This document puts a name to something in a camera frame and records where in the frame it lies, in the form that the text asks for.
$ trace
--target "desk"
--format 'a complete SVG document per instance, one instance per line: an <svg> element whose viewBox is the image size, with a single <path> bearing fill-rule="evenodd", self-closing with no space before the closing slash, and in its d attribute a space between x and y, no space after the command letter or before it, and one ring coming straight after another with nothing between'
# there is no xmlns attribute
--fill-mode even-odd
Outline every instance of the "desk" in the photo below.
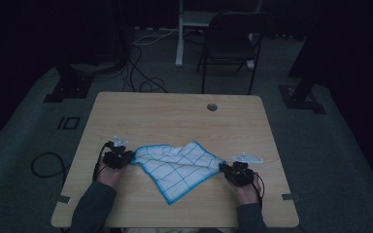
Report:
<svg viewBox="0 0 373 233"><path fill-rule="evenodd" d="M259 12L262 5L262 0L256 1L254 5L254 11ZM213 12L193 12L184 11L184 0L180 0L180 12L178 17L179 33L178 33L178 45L177 45L177 56L175 58L175 66L181 67L184 63L184 26L200 26L208 27L211 19L217 13ZM254 68L253 61L247 61L247 66L251 70Z"/></svg>
<svg viewBox="0 0 373 233"><path fill-rule="evenodd" d="M218 109L207 110L215 103ZM262 176L266 192L263 215L271 227L294 227L298 216L274 138L256 96L159 93L98 94L61 195L52 225L68 227L80 198L89 187L99 151L114 135L128 140L128 150L145 145L183 147L195 140L232 163L242 151L264 159L250 167ZM222 174L168 205L153 180L139 166L129 165L107 219L109 227L231 227L237 226L236 200Z"/></svg>

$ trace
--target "forearm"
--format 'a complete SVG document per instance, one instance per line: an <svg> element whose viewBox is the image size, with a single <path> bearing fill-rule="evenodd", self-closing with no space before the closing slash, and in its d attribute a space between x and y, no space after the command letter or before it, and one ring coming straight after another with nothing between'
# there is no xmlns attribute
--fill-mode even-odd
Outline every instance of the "forearm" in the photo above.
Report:
<svg viewBox="0 0 373 233"><path fill-rule="evenodd" d="M72 216L70 233L95 233L103 227L117 192L103 183L92 183Z"/></svg>
<svg viewBox="0 0 373 233"><path fill-rule="evenodd" d="M239 233L268 232L257 203L237 207Z"/></svg>

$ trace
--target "person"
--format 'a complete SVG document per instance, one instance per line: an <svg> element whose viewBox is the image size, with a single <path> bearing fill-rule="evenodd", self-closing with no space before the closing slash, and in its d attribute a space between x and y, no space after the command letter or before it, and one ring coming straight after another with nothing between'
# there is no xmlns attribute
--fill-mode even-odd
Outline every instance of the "person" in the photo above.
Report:
<svg viewBox="0 0 373 233"><path fill-rule="evenodd" d="M119 181L125 173L122 169L111 169L102 162L100 172L84 196L80 199L72 216L69 233L96 233L100 232L111 212L117 196ZM236 208L238 216L239 233L267 232L263 221L258 197L252 185L235 186L229 183L236 193L239 206ZM254 175L254 185L260 191L258 176ZM221 233L215 228L201 228L198 233Z"/></svg>

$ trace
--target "black chair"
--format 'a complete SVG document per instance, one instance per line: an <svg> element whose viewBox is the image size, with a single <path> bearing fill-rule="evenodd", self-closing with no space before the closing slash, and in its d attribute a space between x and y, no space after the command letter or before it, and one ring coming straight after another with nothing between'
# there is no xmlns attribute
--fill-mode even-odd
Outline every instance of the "black chair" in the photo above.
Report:
<svg viewBox="0 0 373 233"><path fill-rule="evenodd" d="M199 58L199 71L204 66L201 93L205 89L207 65L240 64L238 71L247 60L254 61L248 94L251 94L256 66L261 51L261 41L272 27L274 17L267 13L226 12L215 15L205 33L204 48Z"/></svg>

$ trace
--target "blue grid pattern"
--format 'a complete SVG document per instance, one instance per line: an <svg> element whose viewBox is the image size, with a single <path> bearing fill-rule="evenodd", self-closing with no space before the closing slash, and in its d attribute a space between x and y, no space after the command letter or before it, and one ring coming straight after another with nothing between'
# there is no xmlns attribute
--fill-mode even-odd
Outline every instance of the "blue grid pattern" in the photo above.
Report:
<svg viewBox="0 0 373 233"><path fill-rule="evenodd" d="M140 164L171 205L220 171L225 161L193 141L183 148L145 146L135 151L132 164Z"/></svg>

